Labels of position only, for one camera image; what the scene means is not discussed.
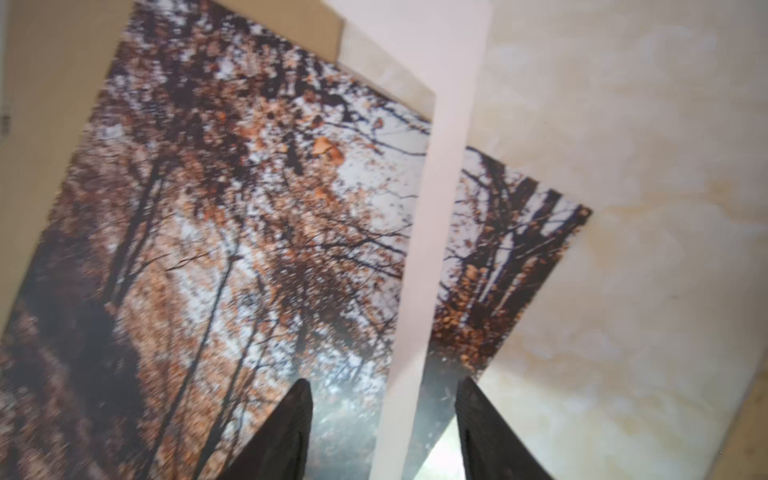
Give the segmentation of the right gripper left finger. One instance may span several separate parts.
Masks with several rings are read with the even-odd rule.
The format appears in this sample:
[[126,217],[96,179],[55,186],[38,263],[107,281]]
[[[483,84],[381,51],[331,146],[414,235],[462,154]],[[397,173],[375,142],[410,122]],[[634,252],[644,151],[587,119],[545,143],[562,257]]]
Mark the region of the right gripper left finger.
[[301,480],[312,425],[313,398],[308,380],[288,390],[219,480]]

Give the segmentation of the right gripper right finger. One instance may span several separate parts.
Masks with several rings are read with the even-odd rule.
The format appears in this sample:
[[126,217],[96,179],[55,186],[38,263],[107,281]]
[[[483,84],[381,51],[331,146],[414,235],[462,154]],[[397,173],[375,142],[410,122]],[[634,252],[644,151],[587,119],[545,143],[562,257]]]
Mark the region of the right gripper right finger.
[[455,401],[467,480],[552,480],[471,377]]

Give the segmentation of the autumn forest photo print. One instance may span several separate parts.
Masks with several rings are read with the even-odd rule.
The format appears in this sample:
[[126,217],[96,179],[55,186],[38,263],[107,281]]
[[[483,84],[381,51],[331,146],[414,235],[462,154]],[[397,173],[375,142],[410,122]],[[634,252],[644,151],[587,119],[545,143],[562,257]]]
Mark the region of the autumn forest photo print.
[[299,379],[366,479],[430,122],[214,1],[139,1],[1,346],[5,479],[214,479]]

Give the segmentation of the white mat board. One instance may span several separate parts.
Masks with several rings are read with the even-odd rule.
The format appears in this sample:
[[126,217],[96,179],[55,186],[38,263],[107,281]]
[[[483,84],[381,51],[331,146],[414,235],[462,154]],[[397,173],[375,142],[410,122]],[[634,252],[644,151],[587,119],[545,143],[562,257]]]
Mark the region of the white mat board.
[[414,425],[493,6],[488,1],[332,1],[329,5],[436,96],[370,472],[373,479],[399,479]]

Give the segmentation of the light wooden picture frame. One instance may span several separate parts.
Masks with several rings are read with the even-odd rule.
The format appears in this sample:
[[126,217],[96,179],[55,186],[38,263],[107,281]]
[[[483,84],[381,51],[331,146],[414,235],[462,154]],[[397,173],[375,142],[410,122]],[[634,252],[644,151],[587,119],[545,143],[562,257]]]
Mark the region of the light wooden picture frame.
[[767,480],[767,459],[767,351],[764,351],[708,479]]

